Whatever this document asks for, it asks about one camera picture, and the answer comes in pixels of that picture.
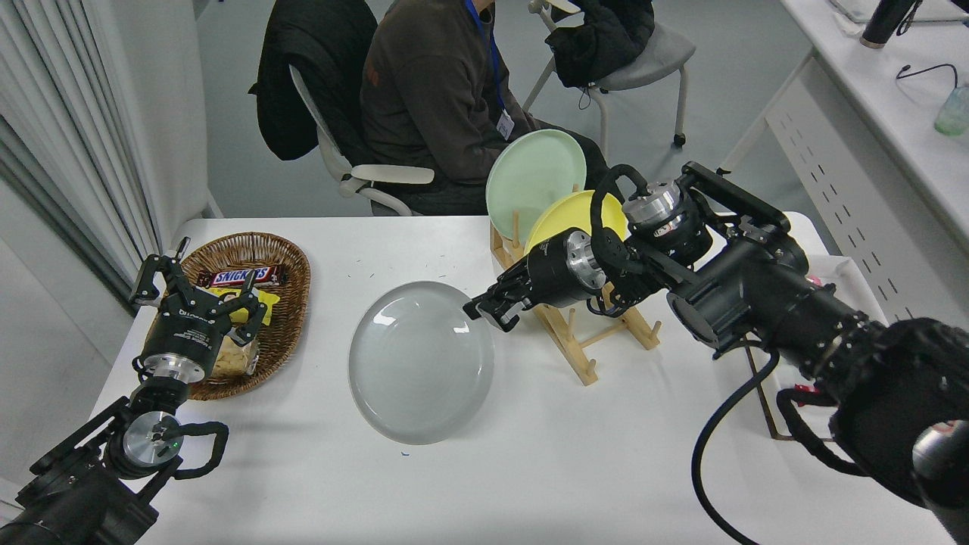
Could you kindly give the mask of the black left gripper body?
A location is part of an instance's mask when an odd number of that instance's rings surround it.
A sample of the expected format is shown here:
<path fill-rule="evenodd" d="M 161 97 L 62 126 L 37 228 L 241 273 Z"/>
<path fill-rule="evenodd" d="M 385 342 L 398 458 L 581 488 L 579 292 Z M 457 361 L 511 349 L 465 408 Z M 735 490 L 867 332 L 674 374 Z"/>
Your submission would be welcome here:
<path fill-rule="evenodd" d="M 222 301 L 163 301 L 145 339 L 147 373 L 211 373 L 231 320 Z"/>

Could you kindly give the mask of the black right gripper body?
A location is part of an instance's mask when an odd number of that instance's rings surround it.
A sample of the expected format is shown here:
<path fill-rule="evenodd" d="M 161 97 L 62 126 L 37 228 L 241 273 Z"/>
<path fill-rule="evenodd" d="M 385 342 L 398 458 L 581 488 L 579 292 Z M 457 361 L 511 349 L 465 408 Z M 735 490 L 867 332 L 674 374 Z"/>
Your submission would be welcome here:
<path fill-rule="evenodd" d="M 561 308 L 581 299 L 581 283 L 570 269 L 567 250 L 567 238 L 548 238 L 528 252 L 528 301 L 533 306 L 549 304 Z"/>

